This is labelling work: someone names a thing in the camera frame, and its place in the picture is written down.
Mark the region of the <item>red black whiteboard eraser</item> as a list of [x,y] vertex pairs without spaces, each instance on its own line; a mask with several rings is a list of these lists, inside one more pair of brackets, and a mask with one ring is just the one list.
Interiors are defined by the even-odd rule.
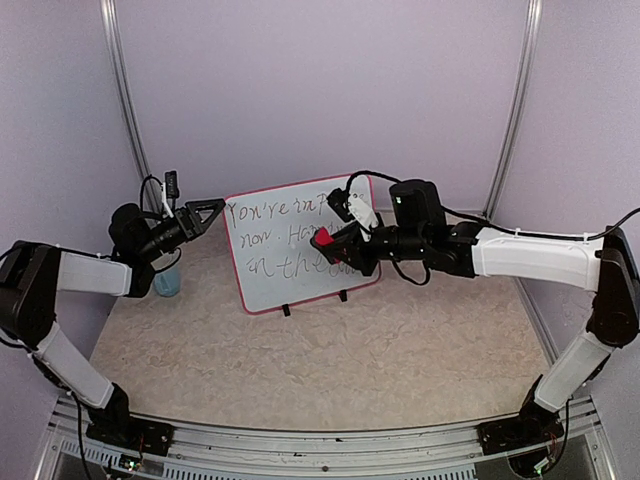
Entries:
[[311,246],[316,249],[330,265],[339,264],[340,260],[335,257],[332,248],[335,240],[325,227],[321,227],[315,231],[310,239]]

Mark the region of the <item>pink framed whiteboard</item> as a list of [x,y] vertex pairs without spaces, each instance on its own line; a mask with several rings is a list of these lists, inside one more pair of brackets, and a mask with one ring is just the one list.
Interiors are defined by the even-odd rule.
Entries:
[[310,243],[316,230],[335,234],[345,223],[328,195],[348,177],[300,182],[226,199],[224,220],[243,308],[279,310],[376,283],[345,263],[331,265]]

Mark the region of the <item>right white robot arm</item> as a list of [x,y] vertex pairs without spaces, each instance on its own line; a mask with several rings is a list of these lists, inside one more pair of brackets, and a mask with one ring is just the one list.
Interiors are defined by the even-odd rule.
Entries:
[[452,276],[514,277],[569,285],[594,295],[583,330],[550,371],[532,386],[511,426],[523,444],[535,442],[583,383],[611,354],[639,334],[639,272],[619,225],[599,234],[559,235],[509,230],[484,219],[462,217],[450,224],[436,185],[406,180],[389,188],[395,222],[381,218],[348,187],[328,196],[329,207],[345,221],[335,233],[318,229],[311,245],[331,264],[344,263],[364,276],[379,263],[419,261],[427,273]]

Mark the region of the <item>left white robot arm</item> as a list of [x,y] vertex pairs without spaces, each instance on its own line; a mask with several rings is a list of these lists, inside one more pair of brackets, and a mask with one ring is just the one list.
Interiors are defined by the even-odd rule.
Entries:
[[1,255],[2,332],[100,417],[102,430],[118,444],[133,443],[140,434],[128,395],[66,334],[58,307],[78,298],[110,307],[119,298],[145,297],[160,272],[156,261],[202,237],[224,207],[223,199],[214,198],[159,214],[125,203],[110,220],[108,255],[27,240]]

